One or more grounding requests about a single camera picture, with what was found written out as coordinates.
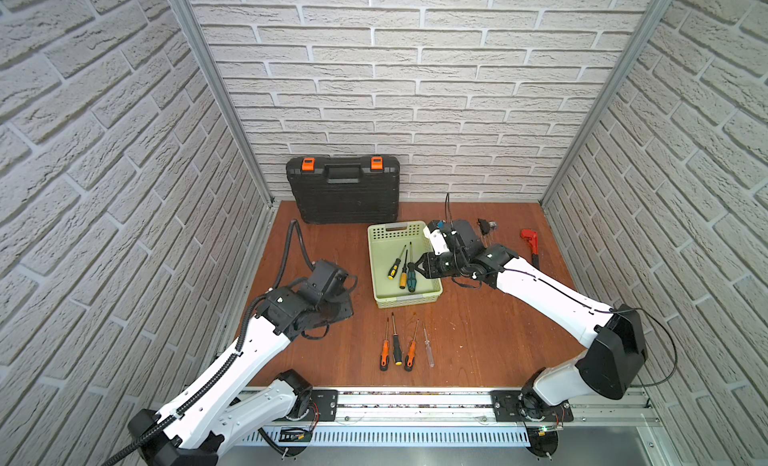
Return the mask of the orange handled long screwdriver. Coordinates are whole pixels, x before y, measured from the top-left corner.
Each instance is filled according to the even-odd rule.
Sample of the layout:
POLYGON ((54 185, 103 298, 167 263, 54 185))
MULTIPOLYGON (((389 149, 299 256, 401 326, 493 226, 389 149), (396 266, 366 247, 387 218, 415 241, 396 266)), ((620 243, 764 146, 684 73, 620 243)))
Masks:
POLYGON ((411 372, 414 367, 415 363, 415 356, 416 356, 416 349, 417 349, 417 335, 418 335, 418 328, 419 328, 420 321, 416 320, 413 334, 411 335, 410 342, 408 345, 407 354, 404 358, 404 369, 407 372, 411 372))

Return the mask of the yellow handled screwdriver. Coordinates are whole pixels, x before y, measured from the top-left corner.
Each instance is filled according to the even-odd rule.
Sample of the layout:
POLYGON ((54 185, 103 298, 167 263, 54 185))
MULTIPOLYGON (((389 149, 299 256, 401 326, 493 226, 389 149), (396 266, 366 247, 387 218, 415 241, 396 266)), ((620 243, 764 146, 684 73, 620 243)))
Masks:
POLYGON ((406 251, 404 259, 403 259, 403 263, 402 263, 400 280, 399 280, 399 288, 401 290, 406 289, 406 286, 407 286, 407 271, 406 271, 406 269, 407 269, 407 259, 408 259, 408 252, 406 251))

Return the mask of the black yellow small screwdriver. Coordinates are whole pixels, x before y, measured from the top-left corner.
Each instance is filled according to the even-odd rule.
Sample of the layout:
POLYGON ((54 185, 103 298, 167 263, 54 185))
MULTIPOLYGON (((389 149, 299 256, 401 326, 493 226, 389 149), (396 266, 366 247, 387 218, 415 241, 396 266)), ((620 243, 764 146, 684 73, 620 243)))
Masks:
POLYGON ((401 263, 402 263, 402 261, 403 261, 403 259, 404 259, 404 256, 405 256, 405 252, 406 252, 406 249, 407 249, 407 246, 406 246, 406 245, 404 245, 404 246, 403 246, 403 248, 402 248, 402 250, 401 250, 401 252, 400 252, 400 254, 399 254, 399 255, 398 255, 398 257, 397 257, 397 258, 394 260, 394 262, 393 262, 392 266, 390 267, 390 269, 389 269, 389 271, 388 271, 388 273, 387 273, 387 277, 388 277, 390 280, 394 280, 394 279, 395 279, 395 277, 397 276, 397 273, 398 273, 398 271, 399 271, 399 269, 400 269, 401 263))

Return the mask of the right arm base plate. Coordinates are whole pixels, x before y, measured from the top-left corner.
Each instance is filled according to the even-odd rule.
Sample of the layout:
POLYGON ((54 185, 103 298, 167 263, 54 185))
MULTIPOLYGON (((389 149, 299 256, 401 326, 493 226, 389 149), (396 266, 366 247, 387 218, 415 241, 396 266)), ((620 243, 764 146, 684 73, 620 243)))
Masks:
POLYGON ((492 390, 490 397, 497 422, 567 423, 574 420, 568 401, 548 405, 532 391, 492 390))

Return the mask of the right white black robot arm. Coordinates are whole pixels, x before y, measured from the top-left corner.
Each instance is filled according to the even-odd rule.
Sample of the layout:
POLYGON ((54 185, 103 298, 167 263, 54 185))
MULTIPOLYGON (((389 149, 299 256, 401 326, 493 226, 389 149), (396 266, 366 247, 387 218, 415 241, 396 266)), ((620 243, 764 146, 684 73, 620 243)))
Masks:
POLYGON ((642 309, 614 308, 576 292, 507 247, 484 245, 465 220, 432 221, 423 235, 431 249, 415 263, 422 276, 486 284, 523 301, 584 346, 580 355, 527 381, 517 399, 521 415, 540 421, 575 397, 619 400, 635 386, 648 357, 642 309))

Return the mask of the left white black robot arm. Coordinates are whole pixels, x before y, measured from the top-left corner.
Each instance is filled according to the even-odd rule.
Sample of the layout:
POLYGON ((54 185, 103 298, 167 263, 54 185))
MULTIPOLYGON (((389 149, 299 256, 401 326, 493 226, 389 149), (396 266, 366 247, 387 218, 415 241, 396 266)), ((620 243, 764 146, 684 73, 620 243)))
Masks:
POLYGON ((264 432, 275 420, 309 435, 321 419, 312 385, 294 370, 280 373, 259 393, 239 394, 255 375, 297 338, 316 341, 316 329, 353 315, 356 277, 335 263, 309 261, 310 274, 290 283, 275 280, 245 309, 237 338, 190 386, 159 410, 143 409, 129 423, 132 442, 107 464, 139 453, 148 465, 214 465, 243 437, 264 432))

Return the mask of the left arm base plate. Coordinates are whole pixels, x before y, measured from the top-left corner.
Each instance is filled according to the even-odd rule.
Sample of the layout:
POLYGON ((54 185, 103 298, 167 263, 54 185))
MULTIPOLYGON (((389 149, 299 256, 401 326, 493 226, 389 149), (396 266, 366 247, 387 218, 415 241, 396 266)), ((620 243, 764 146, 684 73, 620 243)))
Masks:
POLYGON ((287 422, 306 424, 333 422, 336 417, 338 392, 317 390, 294 392, 283 384, 267 388, 253 395, 241 406, 252 419, 260 424, 287 422))

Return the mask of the orange black screwdriver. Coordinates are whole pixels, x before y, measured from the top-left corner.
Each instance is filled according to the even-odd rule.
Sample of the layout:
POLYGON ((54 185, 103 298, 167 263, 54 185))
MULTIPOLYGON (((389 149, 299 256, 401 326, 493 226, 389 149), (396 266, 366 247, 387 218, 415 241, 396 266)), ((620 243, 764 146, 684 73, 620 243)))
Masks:
POLYGON ((386 321, 385 334, 384 334, 384 339, 382 341, 382 347, 380 351, 379 370, 382 372, 387 371, 389 368, 389 351, 390 351, 389 324, 390 322, 386 321))

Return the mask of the clear handled screwdriver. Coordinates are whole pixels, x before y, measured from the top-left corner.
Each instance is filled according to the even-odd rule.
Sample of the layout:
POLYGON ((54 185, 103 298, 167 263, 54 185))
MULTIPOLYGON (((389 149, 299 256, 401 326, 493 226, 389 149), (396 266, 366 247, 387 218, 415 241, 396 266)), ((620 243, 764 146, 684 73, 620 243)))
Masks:
POLYGON ((428 365, 429 365, 430 368, 434 368, 435 367, 435 359, 434 359, 434 354, 433 354, 433 350, 432 350, 432 347, 431 347, 431 343, 430 343, 430 340, 428 338, 428 333, 427 333, 426 327, 423 328, 423 335, 424 335, 424 344, 425 344, 425 351, 426 351, 427 362, 428 362, 428 365))

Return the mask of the green black screwdriver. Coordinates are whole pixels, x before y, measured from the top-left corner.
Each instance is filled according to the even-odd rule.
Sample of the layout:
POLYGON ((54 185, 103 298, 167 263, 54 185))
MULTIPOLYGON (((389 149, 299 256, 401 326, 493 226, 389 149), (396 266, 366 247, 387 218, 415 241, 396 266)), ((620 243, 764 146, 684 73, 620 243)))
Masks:
POLYGON ((409 243, 408 253, 410 254, 409 256, 410 260, 406 263, 406 288, 410 293, 414 293, 417 286, 417 279, 416 279, 416 266, 415 266, 415 262, 413 261, 414 255, 413 255, 412 243, 409 243))

